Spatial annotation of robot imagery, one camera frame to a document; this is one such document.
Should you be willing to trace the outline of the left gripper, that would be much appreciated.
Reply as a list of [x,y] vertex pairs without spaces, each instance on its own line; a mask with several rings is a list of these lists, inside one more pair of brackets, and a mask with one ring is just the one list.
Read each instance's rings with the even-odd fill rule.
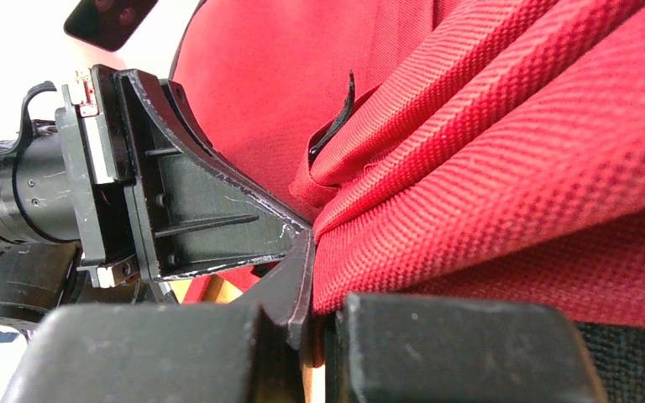
[[55,112],[78,269],[92,285],[120,285],[139,267],[167,281],[284,259],[308,223],[213,148],[181,84],[115,72],[78,71]]

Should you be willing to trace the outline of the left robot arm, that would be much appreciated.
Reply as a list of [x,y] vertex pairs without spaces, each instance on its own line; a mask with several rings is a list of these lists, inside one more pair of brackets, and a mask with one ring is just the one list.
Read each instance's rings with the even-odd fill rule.
[[87,300],[173,303],[175,280],[250,267],[244,293],[302,342],[310,225],[218,153],[184,88],[95,65],[62,87],[51,120],[0,142],[0,325],[36,328]]

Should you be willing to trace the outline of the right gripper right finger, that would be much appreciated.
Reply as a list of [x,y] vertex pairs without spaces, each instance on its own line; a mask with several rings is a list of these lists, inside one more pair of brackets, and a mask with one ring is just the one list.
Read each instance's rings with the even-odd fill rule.
[[361,294],[326,335],[329,402],[603,402],[576,327],[547,306]]

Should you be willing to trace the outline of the red student backpack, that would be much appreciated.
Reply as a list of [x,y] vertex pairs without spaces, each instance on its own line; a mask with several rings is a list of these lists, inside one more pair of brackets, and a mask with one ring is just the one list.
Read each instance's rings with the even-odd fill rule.
[[540,303],[645,402],[645,1],[202,1],[172,78],[350,292]]

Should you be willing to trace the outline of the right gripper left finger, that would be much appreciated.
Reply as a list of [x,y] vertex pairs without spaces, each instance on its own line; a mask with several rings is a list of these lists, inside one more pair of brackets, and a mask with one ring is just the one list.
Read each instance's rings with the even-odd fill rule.
[[62,306],[6,402],[303,402],[315,243],[308,231],[227,304]]

